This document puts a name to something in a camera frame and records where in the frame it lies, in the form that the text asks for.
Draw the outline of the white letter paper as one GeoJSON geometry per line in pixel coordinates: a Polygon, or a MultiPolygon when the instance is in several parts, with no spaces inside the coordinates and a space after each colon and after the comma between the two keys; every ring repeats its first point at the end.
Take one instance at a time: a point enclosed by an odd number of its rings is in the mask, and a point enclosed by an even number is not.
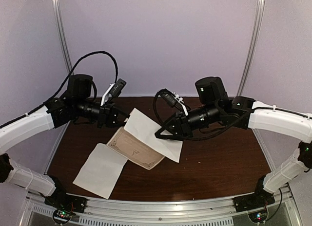
{"type": "Polygon", "coordinates": [[[153,169],[164,158],[179,163],[183,142],[156,138],[155,132],[160,128],[159,124],[134,108],[107,146],[147,170],[153,169]]]}

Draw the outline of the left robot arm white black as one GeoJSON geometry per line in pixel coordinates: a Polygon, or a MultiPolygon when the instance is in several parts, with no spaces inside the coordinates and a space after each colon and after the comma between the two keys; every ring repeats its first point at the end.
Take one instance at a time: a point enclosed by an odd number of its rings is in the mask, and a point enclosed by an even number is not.
{"type": "Polygon", "coordinates": [[[111,84],[102,96],[100,102],[91,99],[91,91],[96,86],[90,75],[72,75],[68,79],[67,90],[61,97],[52,98],[44,102],[34,112],[23,115],[20,119],[0,128],[0,181],[12,183],[36,191],[45,197],[50,197],[59,208],[66,208],[70,204],[70,197],[56,178],[41,175],[26,168],[8,155],[8,150],[16,144],[44,131],[56,129],[68,122],[74,122],[80,117],[86,118],[89,124],[97,123],[97,127],[118,128],[124,125],[118,122],[121,114],[128,114],[119,110],[113,98],[121,94],[126,81],[118,79],[111,84]]]}

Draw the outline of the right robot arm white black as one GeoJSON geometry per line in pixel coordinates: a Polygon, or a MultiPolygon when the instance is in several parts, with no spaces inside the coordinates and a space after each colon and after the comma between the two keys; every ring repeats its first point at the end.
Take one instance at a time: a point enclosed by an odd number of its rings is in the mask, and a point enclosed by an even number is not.
{"type": "Polygon", "coordinates": [[[276,170],[258,180],[250,196],[253,207],[262,206],[279,188],[312,168],[312,116],[253,98],[228,97],[221,78],[205,77],[195,83],[201,106],[190,109],[183,99],[167,89],[153,99],[153,110],[161,128],[155,137],[176,141],[204,141],[232,127],[275,132],[299,139],[293,154],[276,170]]]}

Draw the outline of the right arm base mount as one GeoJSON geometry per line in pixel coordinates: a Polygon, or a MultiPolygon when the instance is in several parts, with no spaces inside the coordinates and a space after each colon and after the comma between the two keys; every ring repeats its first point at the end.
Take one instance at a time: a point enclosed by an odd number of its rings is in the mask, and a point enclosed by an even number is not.
{"type": "Polygon", "coordinates": [[[275,199],[272,195],[264,196],[252,193],[235,197],[233,202],[236,212],[243,212],[274,204],[275,199]]]}

